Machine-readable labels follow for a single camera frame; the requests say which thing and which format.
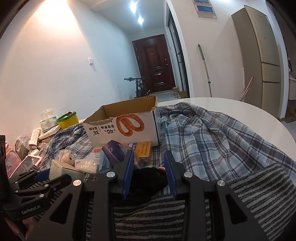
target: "mop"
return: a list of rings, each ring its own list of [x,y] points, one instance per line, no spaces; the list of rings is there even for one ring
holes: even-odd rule
[[[207,82],[209,84],[209,90],[210,90],[210,96],[212,97],[212,90],[211,90],[211,81],[210,81],[210,78],[209,78],[209,73],[207,72],[207,65],[205,63],[205,57],[203,55],[203,52],[202,52],[202,47],[200,45],[198,45],[198,48],[200,49],[200,54],[202,56],[202,60],[204,62],[204,66],[205,66],[205,72],[207,74]]]

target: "beige refrigerator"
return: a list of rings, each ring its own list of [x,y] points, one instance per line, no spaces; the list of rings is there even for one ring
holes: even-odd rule
[[[267,16],[245,6],[232,15],[244,62],[245,86],[252,76],[244,101],[278,117],[281,66],[276,39]]]

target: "light switch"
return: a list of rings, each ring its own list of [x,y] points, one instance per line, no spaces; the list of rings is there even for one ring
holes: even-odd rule
[[[93,65],[94,62],[92,61],[92,58],[89,58],[89,65]]]

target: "open box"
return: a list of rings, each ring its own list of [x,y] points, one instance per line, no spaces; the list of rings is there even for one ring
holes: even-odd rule
[[[147,96],[103,105],[83,126],[94,147],[111,140],[119,143],[150,141],[159,145],[160,114],[157,97]]]

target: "tissue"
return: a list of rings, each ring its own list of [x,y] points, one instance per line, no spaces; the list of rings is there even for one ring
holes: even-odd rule
[[[46,132],[51,128],[57,126],[57,117],[54,116],[54,110],[48,109],[41,113],[40,127],[42,132]]]

